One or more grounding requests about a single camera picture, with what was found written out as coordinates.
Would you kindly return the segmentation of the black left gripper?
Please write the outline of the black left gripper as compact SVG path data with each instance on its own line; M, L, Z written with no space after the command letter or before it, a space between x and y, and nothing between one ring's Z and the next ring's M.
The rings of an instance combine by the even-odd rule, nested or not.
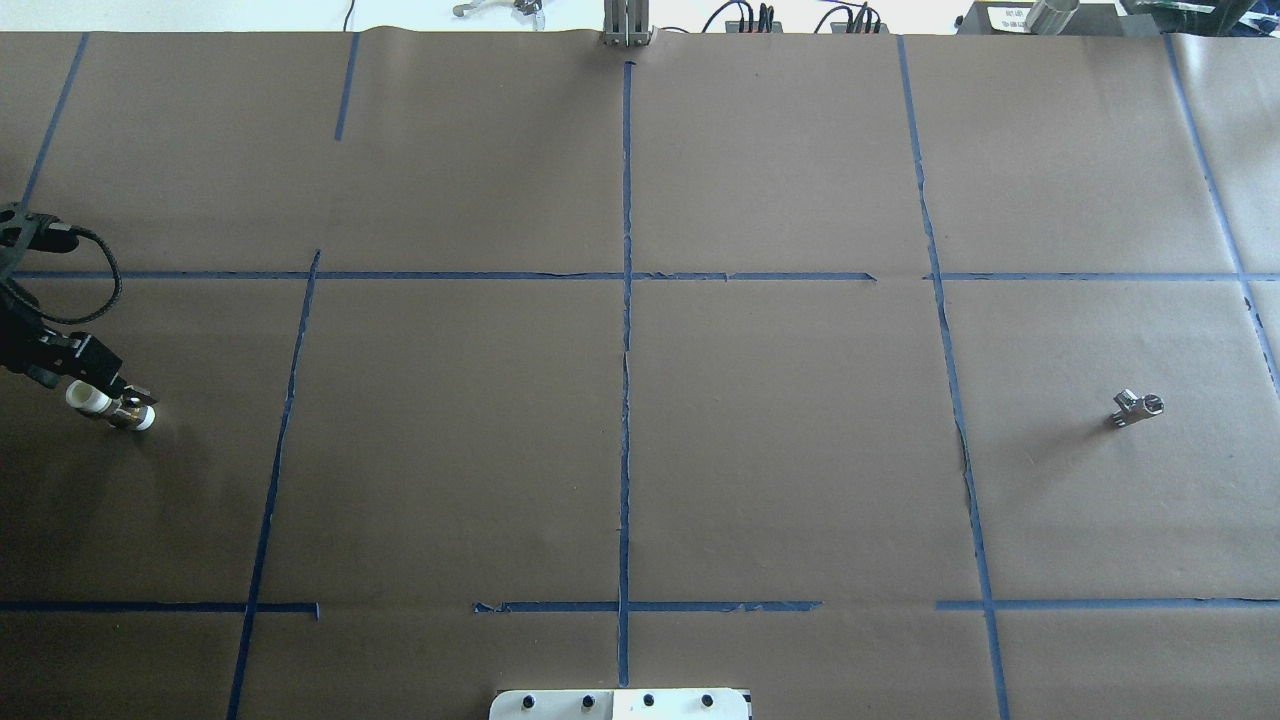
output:
M61 334L41 323L3 320L1 365L54 389L63 377L81 380L122 405L156 405L145 387L127 382L122 359L93 334Z

